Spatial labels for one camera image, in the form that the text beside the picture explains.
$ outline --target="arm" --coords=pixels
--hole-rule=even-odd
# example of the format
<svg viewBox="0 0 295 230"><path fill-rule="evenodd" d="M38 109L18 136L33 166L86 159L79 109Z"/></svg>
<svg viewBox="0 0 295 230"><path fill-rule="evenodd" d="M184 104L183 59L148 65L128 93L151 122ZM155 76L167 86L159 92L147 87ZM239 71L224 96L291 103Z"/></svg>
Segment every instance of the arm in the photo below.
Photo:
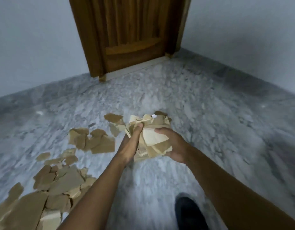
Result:
<svg viewBox="0 0 295 230"><path fill-rule="evenodd" d="M155 131L169 137L173 150L168 156L189 167L228 229L295 229L295 220L190 146L175 131Z"/></svg>
<svg viewBox="0 0 295 230"><path fill-rule="evenodd" d="M134 157L142 127L142 124L138 125L131 138L124 137L117 154L58 230L105 228L120 177L124 167Z"/></svg>

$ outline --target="black shoe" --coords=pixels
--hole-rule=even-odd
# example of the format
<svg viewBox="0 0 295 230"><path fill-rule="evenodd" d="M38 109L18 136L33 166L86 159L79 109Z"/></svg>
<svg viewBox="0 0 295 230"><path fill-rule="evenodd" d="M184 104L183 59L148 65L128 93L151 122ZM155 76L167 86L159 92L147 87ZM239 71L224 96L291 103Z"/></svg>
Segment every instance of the black shoe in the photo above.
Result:
<svg viewBox="0 0 295 230"><path fill-rule="evenodd" d="M179 230L209 230L199 207L188 197L176 197L175 215Z"/></svg>

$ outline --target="white wall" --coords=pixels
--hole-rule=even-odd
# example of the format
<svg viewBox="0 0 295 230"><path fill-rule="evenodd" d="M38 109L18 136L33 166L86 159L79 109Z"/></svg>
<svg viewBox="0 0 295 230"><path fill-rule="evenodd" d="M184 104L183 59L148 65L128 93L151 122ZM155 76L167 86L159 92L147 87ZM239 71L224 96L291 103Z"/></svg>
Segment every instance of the white wall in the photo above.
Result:
<svg viewBox="0 0 295 230"><path fill-rule="evenodd" d="M0 0L0 96L87 72L69 0Z"/></svg>
<svg viewBox="0 0 295 230"><path fill-rule="evenodd" d="M295 0L192 0L181 46L295 93Z"/></svg>

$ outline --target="door panel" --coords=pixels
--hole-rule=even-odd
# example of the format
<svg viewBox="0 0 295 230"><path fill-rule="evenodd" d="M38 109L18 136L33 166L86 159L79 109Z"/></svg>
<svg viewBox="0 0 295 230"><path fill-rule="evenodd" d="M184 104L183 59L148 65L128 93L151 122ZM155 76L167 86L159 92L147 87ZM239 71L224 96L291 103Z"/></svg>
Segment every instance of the door panel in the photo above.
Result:
<svg viewBox="0 0 295 230"><path fill-rule="evenodd" d="M107 72L165 54L170 0L92 0Z"/></svg>

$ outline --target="door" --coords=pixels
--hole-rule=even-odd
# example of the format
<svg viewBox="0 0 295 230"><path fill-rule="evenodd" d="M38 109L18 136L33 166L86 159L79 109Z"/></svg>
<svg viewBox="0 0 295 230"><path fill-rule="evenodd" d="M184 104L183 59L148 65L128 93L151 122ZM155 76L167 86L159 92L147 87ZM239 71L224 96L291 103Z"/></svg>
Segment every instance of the door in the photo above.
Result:
<svg viewBox="0 0 295 230"><path fill-rule="evenodd" d="M170 0L92 0L107 72L165 55Z"/></svg>
<svg viewBox="0 0 295 230"><path fill-rule="evenodd" d="M185 0L70 0L92 77L176 50Z"/></svg>

